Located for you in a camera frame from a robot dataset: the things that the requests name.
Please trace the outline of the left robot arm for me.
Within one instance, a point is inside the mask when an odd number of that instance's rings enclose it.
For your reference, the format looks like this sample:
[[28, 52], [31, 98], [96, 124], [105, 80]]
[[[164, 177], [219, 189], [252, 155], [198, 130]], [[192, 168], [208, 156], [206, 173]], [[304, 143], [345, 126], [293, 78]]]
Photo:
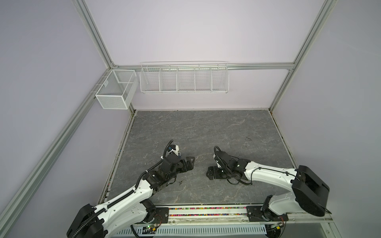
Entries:
[[111, 238], [136, 223], [155, 219], [156, 206], [150, 198], [175, 182], [180, 173], [194, 168], [195, 157], [181, 157], [179, 147], [169, 141], [158, 163], [140, 174], [135, 185], [111, 200], [77, 213], [69, 227], [68, 238]]

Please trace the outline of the white mesh box basket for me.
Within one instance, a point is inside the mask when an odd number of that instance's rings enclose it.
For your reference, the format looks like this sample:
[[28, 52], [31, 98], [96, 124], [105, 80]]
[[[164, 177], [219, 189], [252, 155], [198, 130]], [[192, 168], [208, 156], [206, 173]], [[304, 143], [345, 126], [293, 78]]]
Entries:
[[95, 96], [103, 109], [128, 110], [138, 85], [135, 70], [112, 69]]

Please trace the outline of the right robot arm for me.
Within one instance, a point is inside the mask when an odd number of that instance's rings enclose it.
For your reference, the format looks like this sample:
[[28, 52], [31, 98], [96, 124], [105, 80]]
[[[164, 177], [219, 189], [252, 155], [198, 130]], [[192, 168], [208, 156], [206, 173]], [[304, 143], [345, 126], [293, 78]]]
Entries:
[[262, 217], [272, 217], [291, 212], [305, 211], [313, 216], [323, 217], [327, 209], [329, 186], [309, 167], [278, 168], [241, 159], [215, 146], [215, 166], [206, 173], [210, 180], [224, 179], [231, 185], [252, 185], [255, 181], [271, 184], [287, 190], [282, 195], [269, 195], [261, 207]]

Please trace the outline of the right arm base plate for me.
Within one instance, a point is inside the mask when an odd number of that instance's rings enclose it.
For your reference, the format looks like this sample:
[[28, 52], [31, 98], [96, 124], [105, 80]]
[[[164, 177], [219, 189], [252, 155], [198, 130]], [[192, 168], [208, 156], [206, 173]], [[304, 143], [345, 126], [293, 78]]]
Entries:
[[287, 222], [289, 218], [287, 214], [277, 215], [266, 209], [262, 211], [262, 206], [246, 206], [247, 216], [250, 222]]

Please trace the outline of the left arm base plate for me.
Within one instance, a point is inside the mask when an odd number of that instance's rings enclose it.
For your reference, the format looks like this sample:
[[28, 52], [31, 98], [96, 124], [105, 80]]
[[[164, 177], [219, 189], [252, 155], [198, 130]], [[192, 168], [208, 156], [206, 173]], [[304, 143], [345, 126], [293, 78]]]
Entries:
[[141, 223], [145, 224], [167, 224], [169, 220], [169, 208], [157, 207], [155, 211], [148, 212]]

